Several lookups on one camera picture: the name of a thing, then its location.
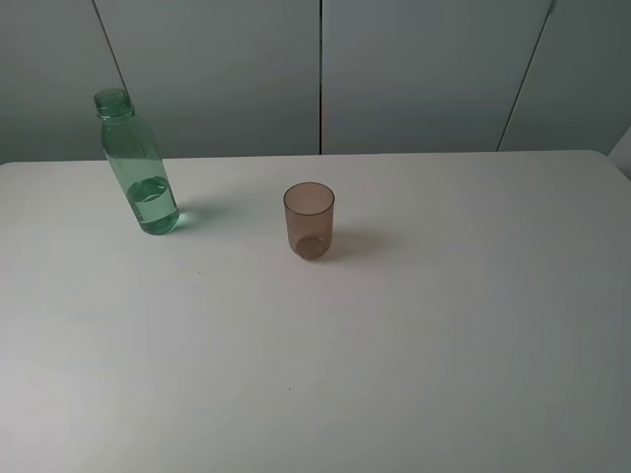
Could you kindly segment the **green transparent plastic bottle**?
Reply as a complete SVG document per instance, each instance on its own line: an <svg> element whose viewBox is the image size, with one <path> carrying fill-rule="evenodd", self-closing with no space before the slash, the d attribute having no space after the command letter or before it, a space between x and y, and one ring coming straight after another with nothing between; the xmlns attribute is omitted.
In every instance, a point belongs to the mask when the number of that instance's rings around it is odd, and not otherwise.
<svg viewBox="0 0 631 473"><path fill-rule="evenodd" d="M100 91L94 102L105 157L141 230L152 236L169 233L179 209L150 127L123 89Z"/></svg>

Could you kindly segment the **pink translucent plastic cup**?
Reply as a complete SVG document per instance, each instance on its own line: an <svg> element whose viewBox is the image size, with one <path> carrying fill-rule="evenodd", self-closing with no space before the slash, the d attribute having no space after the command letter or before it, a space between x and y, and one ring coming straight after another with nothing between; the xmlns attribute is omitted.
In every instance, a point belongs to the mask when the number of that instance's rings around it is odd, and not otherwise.
<svg viewBox="0 0 631 473"><path fill-rule="evenodd" d="M283 196L287 236L292 251L307 261L331 247L335 195L318 182L300 182Z"/></svg>

